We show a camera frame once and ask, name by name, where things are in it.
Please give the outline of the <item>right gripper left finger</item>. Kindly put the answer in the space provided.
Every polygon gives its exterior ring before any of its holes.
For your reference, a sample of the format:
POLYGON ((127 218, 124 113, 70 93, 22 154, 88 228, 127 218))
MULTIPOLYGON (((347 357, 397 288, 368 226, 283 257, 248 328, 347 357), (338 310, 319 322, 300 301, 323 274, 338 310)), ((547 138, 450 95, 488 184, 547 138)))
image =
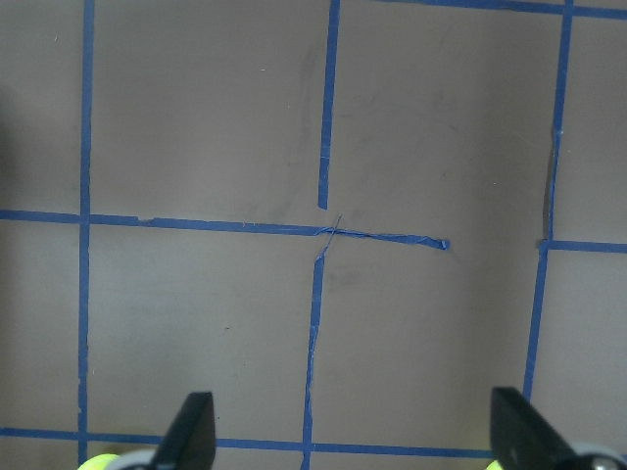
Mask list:
POLYGON ((214 397, 190 393, 155 450, 122 454, 111 469, 211 469, 217 454, 214 397))

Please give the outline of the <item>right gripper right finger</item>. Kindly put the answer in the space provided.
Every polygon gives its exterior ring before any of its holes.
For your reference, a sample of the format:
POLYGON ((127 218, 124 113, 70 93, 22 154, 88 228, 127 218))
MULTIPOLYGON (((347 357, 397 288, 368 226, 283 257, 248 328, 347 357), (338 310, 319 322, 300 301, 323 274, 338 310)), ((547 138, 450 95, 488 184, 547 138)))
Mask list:
POLYGON ((626 459, 598 445, 568 442, 514 387, 495 387, 490 446, 502 469, 624 469, 626 459))

